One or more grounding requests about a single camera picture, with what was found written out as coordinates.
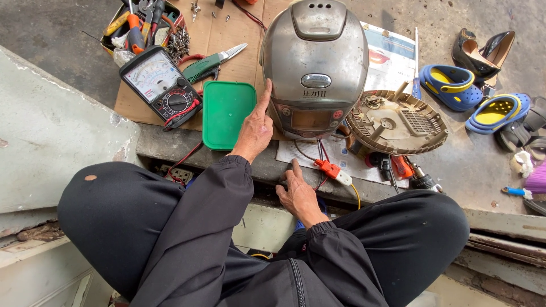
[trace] newspaper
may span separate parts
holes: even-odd
[[[404,90],[411,93],[411,80],[415,76],[415,41],[402,35],[388,32],[379,27],[361,22],[366,39],[368,41],[370,67],[364,91],[370,90],[397,90],[404,81],[410,81],[410,85]],[[338,165],[348,175],[367,181],[379,182],[390,185],[389,181],[383,181],[377,168],[369,168],[366,163],[357,158],[346,149],[344,139],[330,137],[323,139],[330,162]],[[298,142],[298,147],[308,156],[319,157],[316,143]],[[280,141],[275,159],[290,163],[293,158],[303,167],[317,168],[313,162],[301,155],[292,141]],[[407,188],[407,180],[397,180],[399,187]]]

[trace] rice cooker display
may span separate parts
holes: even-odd
[[[292,128],[297,130],[318,131],[330,128],[331,111],[294,110]]]

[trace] blue slipper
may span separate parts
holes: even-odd
[[[531,97],[522,93],[493,96],[466,121],[465,127],[479,134],[492,134],[507,123],[524,117],[531,108]]]
[[[427,65],[419,72],[421,85],[455,111],[466,111],[483,99],[482,91],[472,83],[470,70],[449,65]]]
[[[318,207],[321,209],[321,212],[324,213],[326,216],[328,216],[328,212],[326,210],[326,203],[324,202],[324,199],[320,196],[317,196],[317,202],[318,202]],[[302,228],[305,228],[305,226],[300,220],[298,220],[296,222],[296,227],[294,228],[294,232]]]

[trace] pink brush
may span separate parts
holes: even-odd
[[[525,188],[533,194],[546,193],[546,163],[536,167],[525,181]]]

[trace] black high heel shoe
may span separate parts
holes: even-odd
[[[484,82],[501,71],[479,53],[476,36],[466,28],[455,39],[451,57],[456,66],[466,68],[476,76],[475,82]]]
[[[501,68],[505,62],[506,56],[515,40],[515,32],[507,31],[491,37],[485,46],[479,50],[483,57]],[[495,95],[495,85],[497,83],[497,74],[481,84],[484,97],[493,97]]]

